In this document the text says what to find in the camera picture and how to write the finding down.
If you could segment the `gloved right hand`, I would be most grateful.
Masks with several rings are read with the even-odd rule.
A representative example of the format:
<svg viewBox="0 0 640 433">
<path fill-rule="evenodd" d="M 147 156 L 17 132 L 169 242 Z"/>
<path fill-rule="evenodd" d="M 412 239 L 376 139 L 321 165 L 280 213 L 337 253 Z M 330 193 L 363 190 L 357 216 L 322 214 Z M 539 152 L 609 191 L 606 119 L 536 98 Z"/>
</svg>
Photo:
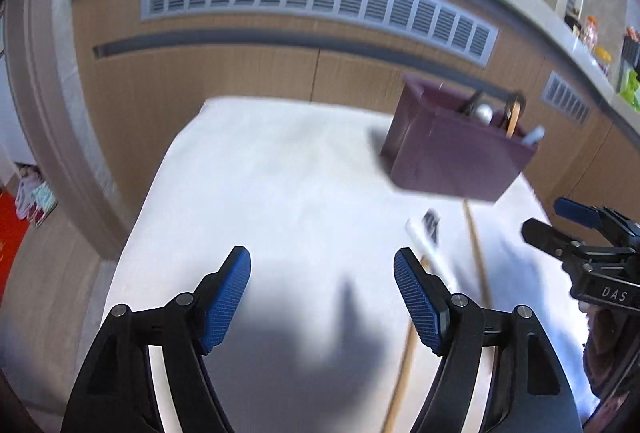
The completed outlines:
<svg viewBox="0 0 640 433">
<path fill-rule="evenodd" d="M 639 316 L 594 304 L 586 308 L 589 335 L 582 359 L 590 390 L 602 399 L 639 351 Z"/>
</svg>

